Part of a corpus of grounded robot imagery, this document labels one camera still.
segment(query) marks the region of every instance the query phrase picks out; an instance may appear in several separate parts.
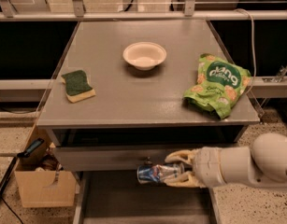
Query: chip bag logo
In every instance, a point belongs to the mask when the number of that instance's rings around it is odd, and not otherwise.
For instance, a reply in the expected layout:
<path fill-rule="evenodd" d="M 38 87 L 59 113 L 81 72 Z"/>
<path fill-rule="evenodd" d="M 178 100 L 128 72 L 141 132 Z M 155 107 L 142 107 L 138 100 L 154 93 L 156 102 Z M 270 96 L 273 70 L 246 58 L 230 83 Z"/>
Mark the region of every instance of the chip bag logo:
<path fill-rule="evenodd" d="M 227 63 L 213 62 L 207 71 L 208 81 L 217 82 L 224 86 L 228 85 L 234 89 L 239 87 L 241 82 L 238 70 Z"/>

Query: white cable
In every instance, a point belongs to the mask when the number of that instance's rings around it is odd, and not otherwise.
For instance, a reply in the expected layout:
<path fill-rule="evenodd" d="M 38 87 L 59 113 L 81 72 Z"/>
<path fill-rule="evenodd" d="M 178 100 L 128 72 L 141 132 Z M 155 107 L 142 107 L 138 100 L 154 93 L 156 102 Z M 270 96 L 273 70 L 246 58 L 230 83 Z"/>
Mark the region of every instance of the white cable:
<path fill-rule="evenodd" d="M 255 80 L 255 77 L 256 77 L 256 59 L 255 59 L 255 41 L 254 41 L 254 34 L 255 34 L 255 31 L 254 31 L 254 19 L 253 19 L 253 16 L 248 12 L 246 11 L 245 9 L 236 9 L 236 11 L 238 12 L 241 12 L 241 13 L 245 13 L 247 14 L 250 19 L 251 19 L 251 46 L 252 46 L 252 58 L 253 58 L 253 68 L 254 68 L 254 73 L 253 73 L 253 79 L 252 79 L 252 82 L 251 82 L 251 85 L 249 87 L 249 89 L 245 92 L 246 94 L 249 93 L 253 87 L 253 82 Z"/>

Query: cardboard box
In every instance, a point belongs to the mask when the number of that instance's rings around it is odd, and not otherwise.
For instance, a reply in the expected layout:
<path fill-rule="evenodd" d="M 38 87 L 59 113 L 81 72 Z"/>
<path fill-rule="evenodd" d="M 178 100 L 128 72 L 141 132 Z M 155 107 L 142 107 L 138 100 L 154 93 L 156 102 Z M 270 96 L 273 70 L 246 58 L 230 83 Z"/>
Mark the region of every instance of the cardboard box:
<path fill-rule="evenodd" d="M 60 207 L 73 206 L 76 193 L 76 179 L 71 172 L 60 171 L 59 180 L 53 183 L 56 171 L 35 171 L 40 164 L 51 140 L 47 133 L 33 127 L 28 139 L 27 146 L 38 137 L 45 140 L 29 158 L 21 158 L 15 168 L 14 174 L 19 186 L 19 193 L 23 207 Z"/>

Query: green chip bag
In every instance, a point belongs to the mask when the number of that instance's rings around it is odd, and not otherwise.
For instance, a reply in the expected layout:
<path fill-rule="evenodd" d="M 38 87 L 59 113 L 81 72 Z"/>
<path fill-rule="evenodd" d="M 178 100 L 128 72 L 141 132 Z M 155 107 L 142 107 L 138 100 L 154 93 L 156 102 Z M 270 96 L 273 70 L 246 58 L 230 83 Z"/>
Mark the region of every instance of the green chip bag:
<path fill-rule="evenodd" d="M 202 54 L 199 58 L 197 84 L 184 92 L 189 104 L 208 112 L 216 112 L 220 119 L 231 113 L 251 78 L 248 70 L 213 56 Z"/>

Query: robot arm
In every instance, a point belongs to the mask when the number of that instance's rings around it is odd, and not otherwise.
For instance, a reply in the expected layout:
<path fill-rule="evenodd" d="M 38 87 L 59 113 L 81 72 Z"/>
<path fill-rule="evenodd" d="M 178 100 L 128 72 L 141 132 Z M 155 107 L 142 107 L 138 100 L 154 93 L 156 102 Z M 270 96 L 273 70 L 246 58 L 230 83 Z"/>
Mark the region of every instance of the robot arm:
<path fill-rule="evenodd" d="M 250 147 L 203 147 L 168 155 L 165 162 L 182 161 L 192 171 L 166 180 L 172 187 L 214 188 L 241 183 L 255 188 L 287 189 L 287 137 L 260 135 Z"/>

